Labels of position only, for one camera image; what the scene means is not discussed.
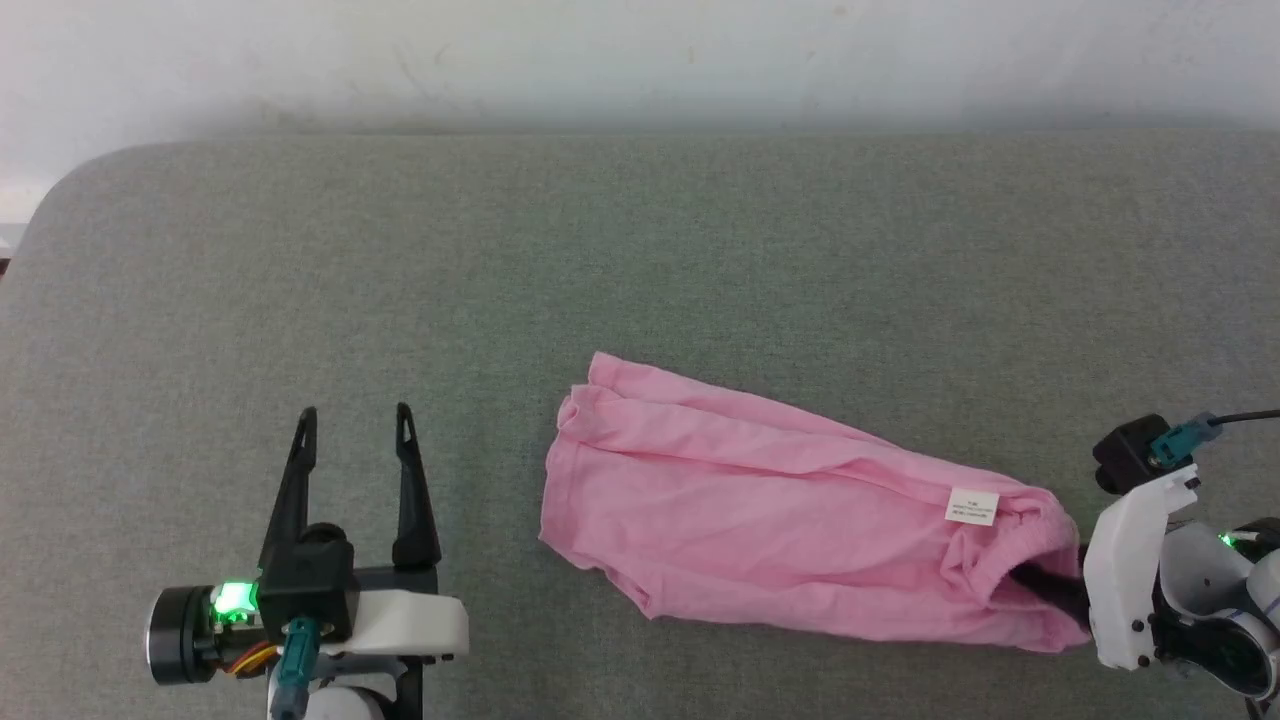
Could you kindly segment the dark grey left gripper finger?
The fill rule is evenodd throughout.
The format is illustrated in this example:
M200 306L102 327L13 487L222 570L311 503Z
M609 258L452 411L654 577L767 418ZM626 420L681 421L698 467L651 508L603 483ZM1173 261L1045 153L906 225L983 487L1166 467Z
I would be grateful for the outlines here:
M297 421L259 553L259 571L266 571L273 555L296 543L307 527L308 478L316 464L316 445L317 410L312 406L306 407Z
M399 460L399 518L393 564L402 570L431 570L442 560L442 547L413 414L404 402L396 406L396 456Z

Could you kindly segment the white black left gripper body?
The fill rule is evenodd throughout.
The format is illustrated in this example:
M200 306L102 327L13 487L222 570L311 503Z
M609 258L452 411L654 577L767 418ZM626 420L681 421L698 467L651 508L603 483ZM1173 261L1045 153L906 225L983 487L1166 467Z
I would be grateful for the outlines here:
M468 614L458 598L439 593L435 568L361 568L355 579L360 593L351 635L321 643L321 653L439 660L470 653Z

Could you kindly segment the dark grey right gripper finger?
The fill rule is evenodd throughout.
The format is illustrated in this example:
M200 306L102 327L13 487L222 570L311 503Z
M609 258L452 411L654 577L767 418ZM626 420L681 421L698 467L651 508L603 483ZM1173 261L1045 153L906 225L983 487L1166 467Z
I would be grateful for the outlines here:
M1083 579L1061 575L1033 562L1016 565L1009 577L1037 598L1066 614L1080 626L1089 625L1091 602Z

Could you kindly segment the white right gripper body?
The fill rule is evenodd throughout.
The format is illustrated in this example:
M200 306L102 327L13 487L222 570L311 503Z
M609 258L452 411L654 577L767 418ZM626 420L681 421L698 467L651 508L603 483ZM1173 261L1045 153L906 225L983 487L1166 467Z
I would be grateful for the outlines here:
M1137 670L1155 657L1149 615L1171 514L1198 500L1197 470L1176 470L1130 489L1094 524L1083 562L1089 629L1098 661Z

